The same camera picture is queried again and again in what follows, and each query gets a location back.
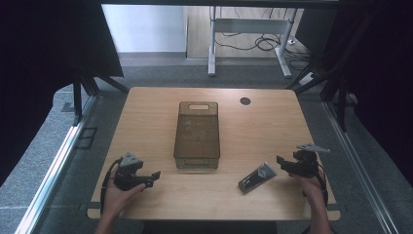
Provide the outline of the dark grey tube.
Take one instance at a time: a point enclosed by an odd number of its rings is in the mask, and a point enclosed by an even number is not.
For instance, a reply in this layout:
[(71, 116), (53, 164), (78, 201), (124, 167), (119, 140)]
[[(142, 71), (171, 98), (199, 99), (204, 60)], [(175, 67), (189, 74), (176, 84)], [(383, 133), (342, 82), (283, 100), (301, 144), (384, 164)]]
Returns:
[(239, 188), (243, 194), (246, 194), (276, 175), (276, 171), (267, 162), (264, 162), (261, 166), (239, 181)]

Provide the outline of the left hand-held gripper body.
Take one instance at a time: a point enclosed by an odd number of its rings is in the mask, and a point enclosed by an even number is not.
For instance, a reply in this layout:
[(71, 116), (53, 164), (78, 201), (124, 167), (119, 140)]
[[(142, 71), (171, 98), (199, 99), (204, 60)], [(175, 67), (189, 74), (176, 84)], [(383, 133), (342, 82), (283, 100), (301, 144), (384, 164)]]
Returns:
[(121, 190), (128, 191), (138, 186), (145, 184), (145, 181), (136, 175), (136, 172), (143, 167), (143, 162), (128, 152), (121, 158), (117, 172), (114, 178), (114, 184)]

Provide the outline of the person's left hand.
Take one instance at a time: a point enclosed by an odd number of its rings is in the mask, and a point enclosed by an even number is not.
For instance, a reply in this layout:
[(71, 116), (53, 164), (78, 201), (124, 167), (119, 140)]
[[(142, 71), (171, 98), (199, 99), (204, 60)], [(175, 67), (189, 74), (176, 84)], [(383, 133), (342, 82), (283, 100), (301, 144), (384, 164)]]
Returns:
[(116, 169), (111, 172), (106, 184), (101, 218), (117, 218), (131, 199), (145, 189), (144, 184), (139, 184), (128, 191), (119, 189), (114, 184), (116, 172)]

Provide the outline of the black metal stand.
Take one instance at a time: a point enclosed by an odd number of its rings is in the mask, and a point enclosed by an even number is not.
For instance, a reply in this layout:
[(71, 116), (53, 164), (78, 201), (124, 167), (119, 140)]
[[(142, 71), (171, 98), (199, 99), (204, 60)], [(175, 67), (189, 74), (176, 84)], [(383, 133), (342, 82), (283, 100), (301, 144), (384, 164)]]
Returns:
[(74, 105), (74, 126), (78, 126), (83, 120), (83, 105), (82, 105), (82, 89), (85, 90), (88, 96), (97, 97), (99, 95), (99, 87), (95, 81), (95, 77), (104, 81), (115, 89), (127, 94), (130, 89), (119, 83), (109, 75), (92, 72), (84, 68), (77, 68), (74, 73), (73, 80), (73, 105)]
[(335, 95), (338, 95), (336, 122), (344, 132), (346, 131), (345, 110), (348, 90), (348, 80), (345, 76), (345, 69), (349, 67), (357, 45), (373, 19), (374, 17), (369, 13), (363, 13), (352, 19), (347, 18), (347, 23), (343, 26), (346, 27), (344, 34), (336, 40), (330, 50), (327, 50), (324, 54), (315, 58), (304, 68), (306, 72), (309, 72), (310, 68), (317, 66), (319, 68), (319, 75), (304, 86), (296, 87), (304, 78), (304, 73), (301, 72), (295, 80), (286, 87), (287, 90), (291, 90), (296, 95), (300, 95), (320, 83), (325, 83), (319, 96), (323, 101), (330, 101)]

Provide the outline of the black curtain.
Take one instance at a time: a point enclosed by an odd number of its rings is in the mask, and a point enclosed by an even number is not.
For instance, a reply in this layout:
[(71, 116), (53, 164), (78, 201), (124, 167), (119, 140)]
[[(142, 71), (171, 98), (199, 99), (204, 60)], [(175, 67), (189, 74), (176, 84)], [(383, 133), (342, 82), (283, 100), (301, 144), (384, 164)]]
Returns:
[(375, 11), (343, 70), (356, 115), (413, 186), (413, 0), (338, 0), (306, 9), (296, 38), (333, 68), (362, 18)]
[(100, 0), (0, 0), (0, 186), (82, 74), (123, 75)]

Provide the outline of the brown translucent plastic basket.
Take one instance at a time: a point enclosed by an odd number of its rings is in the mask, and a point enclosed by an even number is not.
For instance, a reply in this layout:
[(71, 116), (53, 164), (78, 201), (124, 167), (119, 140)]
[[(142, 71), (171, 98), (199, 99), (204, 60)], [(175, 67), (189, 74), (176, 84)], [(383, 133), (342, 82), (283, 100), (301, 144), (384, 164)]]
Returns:
[(218, 103), (179, 103), (173, 157), (180, 170), (215, 170), (220, 159)]

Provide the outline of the white metal desk frame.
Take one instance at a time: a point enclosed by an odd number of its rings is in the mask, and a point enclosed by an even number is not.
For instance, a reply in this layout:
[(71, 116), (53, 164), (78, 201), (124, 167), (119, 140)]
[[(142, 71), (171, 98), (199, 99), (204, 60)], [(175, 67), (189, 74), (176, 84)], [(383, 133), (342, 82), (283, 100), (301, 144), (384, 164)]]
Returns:
[(275, 34), (281, 37), (281, 43), (273, 49), (276, 55), (282, 74), (285, 78), (291, 77), (290, 69), (284, 58), (287, 41), (289, 39), (297, 9), (292, 9), (287, 19), (225, 19), (216, 16), (216, 7), (209, 8), (210, 35), (207, 57), (207, 74), (210, 77), (215, 75), (216, 52), (215, 34), (216, 33), (246, 33), (246, 34)]

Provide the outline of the aluminium frame rail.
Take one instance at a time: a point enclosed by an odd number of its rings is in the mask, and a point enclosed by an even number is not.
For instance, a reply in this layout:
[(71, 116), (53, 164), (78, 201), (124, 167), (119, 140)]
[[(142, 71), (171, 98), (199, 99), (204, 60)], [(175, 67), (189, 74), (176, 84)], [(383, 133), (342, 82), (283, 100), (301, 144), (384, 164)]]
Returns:
[(53, 160), (45, 177), (43, 178), (36, 194), (28, 206), (21, 219), (15, 234), (31, 234), (46, 207), (46, 204), (56, 186), (56, 182), (67, 161), (69, 154), (74, 148), (75, 141), (82, 132), (92, 106), (95, 103), (94, 97), (88, 97), (82, 105), (84, 116), (75, 126), (71, 126)]
[(333, 107), (325, 101), (323, 101), (321, 105), (327, 114), (329, 122), (331, 123), (331, 126), (337, 135), (353, 170), (355, 171), (360, 186), (384, 233), (399, 234), (399, 231), (394, 223), (394, 219), (386, 207), (381, 195), (374, 186), (365, 167), (362, 165), (353, 143), (351, 142), (348, 134), (340, 127), (337, 121), (337, 114), (335, 113)]

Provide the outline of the person's right hand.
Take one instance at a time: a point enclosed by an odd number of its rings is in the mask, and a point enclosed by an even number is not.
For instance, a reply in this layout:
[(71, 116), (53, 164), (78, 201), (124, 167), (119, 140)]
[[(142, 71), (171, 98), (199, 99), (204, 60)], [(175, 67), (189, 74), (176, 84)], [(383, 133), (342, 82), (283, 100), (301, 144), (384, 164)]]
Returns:
[(324, 209), (324, 196), (318, 179), (314, 176), (311, 178), (300, 175), (292, 175), (305, 193), (311, 208)]

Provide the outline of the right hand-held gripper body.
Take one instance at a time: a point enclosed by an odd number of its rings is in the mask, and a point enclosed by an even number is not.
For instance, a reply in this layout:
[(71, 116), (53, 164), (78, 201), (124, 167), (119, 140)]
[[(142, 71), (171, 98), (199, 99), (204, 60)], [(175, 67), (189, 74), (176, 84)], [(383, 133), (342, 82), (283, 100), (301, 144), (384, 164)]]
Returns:
[(313, 177), (319, 171), (318, 152), (329, 153), (330, 150), (321, 146), (307, 143), (297, 146), (298, 151), (293, 153), (295, 163), (291, 163), (287, 171), (290, 174)]

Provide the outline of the white power strip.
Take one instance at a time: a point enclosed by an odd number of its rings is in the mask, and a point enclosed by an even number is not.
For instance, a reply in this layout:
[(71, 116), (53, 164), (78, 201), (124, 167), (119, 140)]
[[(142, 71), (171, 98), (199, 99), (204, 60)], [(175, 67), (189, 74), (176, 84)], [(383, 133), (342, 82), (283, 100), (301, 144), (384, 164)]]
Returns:
[(317, 77), (317, 75), (313, 72), (309, 72), (307, 75), (305, 75), (300, 81), (299, 84), (301, 86), (304, 86), (306, 84), (308, 84), (309, 82), (311, 82), (313, 79), (315, 79)]

